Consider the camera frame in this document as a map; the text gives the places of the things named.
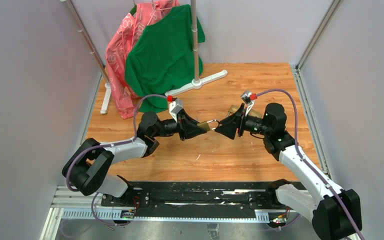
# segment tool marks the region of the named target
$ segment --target white stand base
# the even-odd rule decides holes
[[[105,83],[105,96],[103,97],[102,107],[100,108],[100,114],[107,114],[108,107],[110,105],[111,99],[111,85],[109,83]]]
[[[204,84],[208,84],[208,83],[214,82],[218,79],[224,78],[227,74],[228,74],[228,71],[223,70],[223,71],[217,72],[213,75],[210,75],[210,76],[207,76],[204,78],[200,78],[199,81],[197,81],[197,82],[195,82],[195,79],[193,79],[191,83],[188,83],[188,84],[182,86],[181,88],[167,91],[165,93],[165,95],[166,96],[169,96],[169,95],[175,96],[175,95],[187,92],[187,91],[192,90],[192,89],[200,89]]]

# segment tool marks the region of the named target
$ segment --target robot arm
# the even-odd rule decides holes
[[[254,105],[255,95],[246,91],[241,98],[247,107],[242,104],[235,113],[221,120],[220,126],[215,129],[215,132],[232,140],[235,139],[236,134],[241,137],[244,131],[263,135],[267,152],[288,167],[309,193],[309,195],[305,194],[296,189],[289,181],[280,179],[269,184],[266,190],[270,203],[274,207],[286,205],[297,211],[312,223],[315,232],[321,239],[342,239],[354,234],[355,230],[329,189],[332,187],[361,230],[362,217],[358,194],[352,189],[344,190],[328,178],[298,146],[303,158],[318,171],[328,184],[324,184],[324,181],[303,161],[297,153],[295,139],[285,130],[287,116],[284,107],[278,103],[269,103],[263,117],[260,118],[248,114]]]
[[[155,112],[144,113],[136,132],[137,137],[132,138],[132,142],[127,144],[100,143],[93,138],[85,140],[65,164],[62,175],[67,177],[70,165],[84,150],[110,144],[109,147],[97,148],[82,156],[72,168],[69,181],[85,196],[96,192],[121,198],[126,192],[131,192],[133,187],[121,176],[107,174],[110,165],[127,159],[144,158],[151,155],[159,146],[155,137],[170,137],[177,133],[184,141],[208,131],[205,124],[202,125],[186,114],[183,102],[178,98],[169,104],[169,112],[173,119],[160,120]]]

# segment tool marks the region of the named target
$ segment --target red connector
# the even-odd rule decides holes
[[[251,99],[251,101],[256,100],[257,95],[255,93],[253,93],[253,94],[249,95],[249,99]]]

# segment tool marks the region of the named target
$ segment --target wooden platform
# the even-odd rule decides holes
[[[316,151],[303,113],[296,85],[287,63],[210,63],[204,65],[201,77],[228,71],[225,78],[204,85],[199,90],[178,95],[184,109],[198,121],[226,117],[231,105],[240,105],[240,95],[245,90],[260,93],[280,88],[288,91],[298,108],[298,141],[310,159],[319,166]],[[87,132],[88,138],[110,142],[133,136],[133,119],[122,119],[110,104],[106,115],[100,114],[105,94],[101,84]],[[264,112],[266,104],[277,102],[287,114],[286,129],[293,135],[294,111],[289,98],[281,92],[260,96],[254,110]],[[136,122],[139,123],[142,113]],[[158,114],[164,120],[170,118],[167,111]],[[297,180],[289,169],[277,162],[264,149],[263,141],[244,134],[231,140],[214,131],[186,141],[178,135],[160,137],[158,149],[146,158],[129,159],[111,166],[109,172],[122,175],[130,181],[274,181]]]

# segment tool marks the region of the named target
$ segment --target pink shirt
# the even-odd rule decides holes
[[[178,0],[160,0],[154,3],[155,12],[152,2],[138,3],[135,16],[130,13],[127,14],[106,48],[106,68],[111,84],[111,96],[114,99],[117,112],[123,119],[133,117],[135,106],[132,103],[132,98],[139,98],[125,80],[127,55],[135,46],[145,27],[163,19],[170,11],[170,9],[158,9],[179,6]]]

